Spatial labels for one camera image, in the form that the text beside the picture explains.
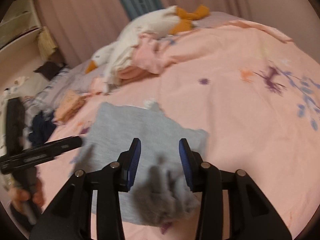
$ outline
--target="pink duvet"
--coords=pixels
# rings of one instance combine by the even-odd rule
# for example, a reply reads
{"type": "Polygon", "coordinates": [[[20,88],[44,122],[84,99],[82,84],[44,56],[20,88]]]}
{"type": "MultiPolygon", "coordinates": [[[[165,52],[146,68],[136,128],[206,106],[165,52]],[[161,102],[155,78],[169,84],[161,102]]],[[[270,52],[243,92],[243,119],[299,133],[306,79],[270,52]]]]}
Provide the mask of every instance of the pink duvet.
{"type": "MultiPolygon", "coordinates": [[[[246,170],[295,238],[320,204],[320,66],[281,32],[246,21],[174,36],[163,53],[175,63],[162,75],[90,98],[50,140],[86,133],[103,101],[143,107],[155,98],[169,118],[208,131],[206,160],[246,170]]],[[[76,153],[40,165],[46,204],[76,153]]],[[[129,223],[124,231],[130,240],[191,240],[196,220],[177,221],[164,235],[129,223]]]]}

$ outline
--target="wooden shelf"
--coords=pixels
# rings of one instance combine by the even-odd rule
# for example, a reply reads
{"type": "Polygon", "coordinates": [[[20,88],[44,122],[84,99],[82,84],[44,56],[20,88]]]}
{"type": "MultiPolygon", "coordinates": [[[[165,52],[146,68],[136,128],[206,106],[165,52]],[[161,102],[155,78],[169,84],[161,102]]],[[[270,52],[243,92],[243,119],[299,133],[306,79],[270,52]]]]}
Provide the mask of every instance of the wooden shelf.
{"type": "Polygon", "coordinates": [[[0,62],[32,43],[40,31],[33,0],[15,0],[0,23],[0,62]]]}

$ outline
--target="dark blue clothing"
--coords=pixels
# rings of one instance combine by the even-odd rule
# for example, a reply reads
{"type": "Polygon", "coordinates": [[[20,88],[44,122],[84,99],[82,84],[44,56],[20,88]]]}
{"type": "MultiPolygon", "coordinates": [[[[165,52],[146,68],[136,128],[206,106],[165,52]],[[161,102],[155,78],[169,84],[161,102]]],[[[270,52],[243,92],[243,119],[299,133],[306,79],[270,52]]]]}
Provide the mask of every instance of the dark blue clothing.
{"type": "Polygon", "coordinates": [[[33,147],[40,146],[49,139],[53,131],[57,127],[52,123],[53,119],[52,112],[48,117],[44,117],[43,112],[40,111],[32,120],[32,133],[29,134],[29,141],[33,147]]]}

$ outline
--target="gray towel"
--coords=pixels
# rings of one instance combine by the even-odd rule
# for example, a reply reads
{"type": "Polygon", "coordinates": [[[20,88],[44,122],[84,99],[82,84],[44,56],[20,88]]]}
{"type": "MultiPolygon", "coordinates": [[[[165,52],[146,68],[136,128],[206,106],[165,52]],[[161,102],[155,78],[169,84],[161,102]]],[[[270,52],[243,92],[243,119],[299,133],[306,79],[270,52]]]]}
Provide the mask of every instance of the gray towel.
{"type": "MultiPolygon", "coordinates": [[[[141,140],[141,156],[133,187],[119,194],[122,220],[160,226],[189,216],[200,203],[186,184],[179,140],[186,138],[190,148],[203,155],[207,132],[182,128],[161,111],[102,103],[75,170],[102,169],[127,151],[133,138],[141,140]]],[[[96,194],[93,198],[95,213],[96,194]]]]}

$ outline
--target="human hand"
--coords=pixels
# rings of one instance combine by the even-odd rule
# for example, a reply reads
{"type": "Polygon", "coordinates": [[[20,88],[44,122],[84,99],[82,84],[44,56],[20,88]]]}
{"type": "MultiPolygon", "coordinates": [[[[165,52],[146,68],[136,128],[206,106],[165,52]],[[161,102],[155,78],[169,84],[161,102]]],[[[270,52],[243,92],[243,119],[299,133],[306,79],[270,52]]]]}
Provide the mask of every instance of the human hand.
{"type": "MultiPolygon", "coordinates": [[[[11,198],[12,205],[14,206],[14,208],[18,212],[20,212],[21,214],[24,214],[22,202],[30,199],[30,193],[27,192],[26,190],[15,187],[14,184],[10,184],[10,188],[9,188],[8,193],[9,193],[9,197],[11,198]]],[[[32,200],[40,208],[44,205],[44,197],[43,197],[43,192],[42,192],[42,182],[40,179],[37,179],[36,193],[34,193],[32,200]]]]}

